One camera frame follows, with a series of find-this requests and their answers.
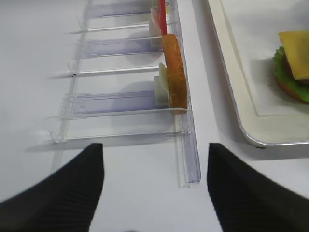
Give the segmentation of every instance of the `toy bread slice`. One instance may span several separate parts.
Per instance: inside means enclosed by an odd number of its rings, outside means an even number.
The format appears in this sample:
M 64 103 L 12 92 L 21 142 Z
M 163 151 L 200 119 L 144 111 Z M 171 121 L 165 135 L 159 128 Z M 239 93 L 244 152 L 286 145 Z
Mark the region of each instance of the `toy bread slice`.
M 175 35 L 163 35 L 162 45 L 167 64 L 169 97 L 171 108 L 188 108 L 187 81 L 179 44 Z

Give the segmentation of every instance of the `cheese slice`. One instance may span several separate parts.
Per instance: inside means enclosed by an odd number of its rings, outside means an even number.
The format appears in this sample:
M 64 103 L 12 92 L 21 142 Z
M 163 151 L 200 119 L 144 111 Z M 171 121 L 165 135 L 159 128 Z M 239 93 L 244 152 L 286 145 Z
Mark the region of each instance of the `cheese slice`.
M 294 79 L 309 79 L 309 31 L 285 31 L 279 37 Z

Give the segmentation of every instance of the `white table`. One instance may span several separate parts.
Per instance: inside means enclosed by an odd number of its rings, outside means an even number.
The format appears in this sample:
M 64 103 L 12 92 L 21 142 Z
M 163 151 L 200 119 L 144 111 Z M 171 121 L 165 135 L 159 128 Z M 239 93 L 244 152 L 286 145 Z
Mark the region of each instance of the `white table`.
M 106 177 L 92 232 L 220 232 L 208 195 L 208 144 L 220 142 L 274 181 L 309 197 L 306 147 L 257 149 L 240 134 L 204 0 L 178 0 L 202 180 L 177 186 L 165 145 L 104 149 Z M 84 0 L 0 3 L 0 201 L 50 174 L 55 151 L 45 130 L 70 79 L 63 77 Z M 66 151 L 63 164 L 79 151 Z

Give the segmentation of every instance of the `lettuce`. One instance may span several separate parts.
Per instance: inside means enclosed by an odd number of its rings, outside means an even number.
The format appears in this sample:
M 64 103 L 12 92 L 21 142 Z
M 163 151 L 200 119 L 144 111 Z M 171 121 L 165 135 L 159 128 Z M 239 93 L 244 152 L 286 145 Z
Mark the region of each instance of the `lettuce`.
M 275 77 L 278 82 L 286 85 L 290 90 L 296 92 L 301 99 L 309 102 L 309 87 L 303 84 L 301 81 L 296 81 L 286 70 L 284 65 L 284 48 L 281 46 L 273 60 L 275 62 Z

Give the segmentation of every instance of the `ribbed rubber pad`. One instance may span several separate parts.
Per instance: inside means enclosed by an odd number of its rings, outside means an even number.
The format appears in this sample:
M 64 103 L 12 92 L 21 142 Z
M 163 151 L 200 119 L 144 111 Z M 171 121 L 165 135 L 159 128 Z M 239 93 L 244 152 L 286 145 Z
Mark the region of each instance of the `ribbed rubber pad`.
M 0 232 L 87 232 L 103 181 L 103 146 L 91 144 L 47 179 L 0 204 Z
M 210 145 L 207 183 L 224 232 L 309 231 L 299 214 L 309 215 L 307 199 L 267 179 L 220 144 Z M 306 208 L 295 210 L 292 201 Z

